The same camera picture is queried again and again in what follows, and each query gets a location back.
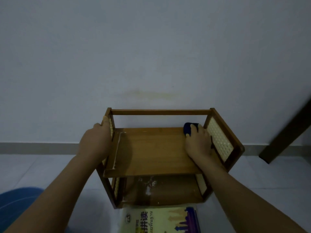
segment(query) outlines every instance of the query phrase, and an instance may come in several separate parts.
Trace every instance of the gray baseboard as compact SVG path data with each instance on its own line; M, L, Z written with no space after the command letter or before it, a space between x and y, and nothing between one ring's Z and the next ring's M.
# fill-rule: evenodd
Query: gray baseboard
M76 154L77 143L5 143L0 142L0 154ZM246 156L258 156L265 145L244 145ZM281 156L311 156L311 146L289 146Z

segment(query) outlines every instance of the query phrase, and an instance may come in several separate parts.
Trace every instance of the book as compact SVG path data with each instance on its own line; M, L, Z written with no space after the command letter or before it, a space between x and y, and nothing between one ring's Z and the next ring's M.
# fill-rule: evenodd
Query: book
M119 233L200 233L196 208L124 208Z

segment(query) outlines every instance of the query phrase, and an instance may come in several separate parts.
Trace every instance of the tiled floor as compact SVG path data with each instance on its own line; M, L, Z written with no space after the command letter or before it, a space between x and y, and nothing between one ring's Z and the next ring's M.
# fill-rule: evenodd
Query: tiled floor
M46 188L72 155L0 155L0 193L23 186ZM311 232L311 159L278 157L270 165L242 156L230 174ZM198 204L202 232L235 232L213 194ZM114 210L96 172L86 183L69 221L74 232L117 232Z

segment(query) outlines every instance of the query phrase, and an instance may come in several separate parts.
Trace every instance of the person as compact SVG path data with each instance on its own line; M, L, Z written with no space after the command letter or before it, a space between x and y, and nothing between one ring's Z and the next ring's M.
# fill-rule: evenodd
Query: person
M79 150L37 200L5 231L64 232L76 201L95 170L109 154L110 123L103 118L81 138ZM306 232L288 216L230 176L213 158L211 137L201 125L186 134L188 155L211 184L233 228L243 232Z

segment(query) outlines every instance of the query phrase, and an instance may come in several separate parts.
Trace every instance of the shelf board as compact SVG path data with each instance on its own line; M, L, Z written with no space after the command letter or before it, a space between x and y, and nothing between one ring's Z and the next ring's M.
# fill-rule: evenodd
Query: shelf board
M202 203L195 175L127 177L123 199L124 205L163 206Z
M104 177L200 174L183 128L116 128Z

